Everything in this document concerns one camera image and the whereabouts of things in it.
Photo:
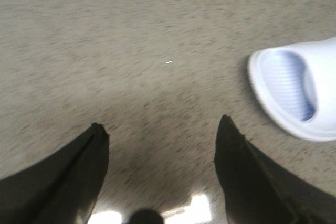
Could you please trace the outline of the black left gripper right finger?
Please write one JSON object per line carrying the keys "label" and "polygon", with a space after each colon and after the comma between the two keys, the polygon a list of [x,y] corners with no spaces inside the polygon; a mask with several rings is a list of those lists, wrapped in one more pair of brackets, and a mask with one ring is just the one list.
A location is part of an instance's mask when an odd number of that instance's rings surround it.
{"label": "black left gripper right finger", "polygon": [[335,196],[278,165],[223,115],[214,164],[228,223],[335,223]]}

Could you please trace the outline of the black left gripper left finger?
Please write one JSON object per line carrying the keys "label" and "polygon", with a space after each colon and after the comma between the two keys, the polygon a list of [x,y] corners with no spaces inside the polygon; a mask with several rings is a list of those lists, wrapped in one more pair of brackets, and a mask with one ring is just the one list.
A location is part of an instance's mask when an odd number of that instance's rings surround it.
{"label": "black left gripper left finger", "polygon": [[1,179],[1,223],[88,223],[109,166],[109,135],[94,123],[40,162]]}

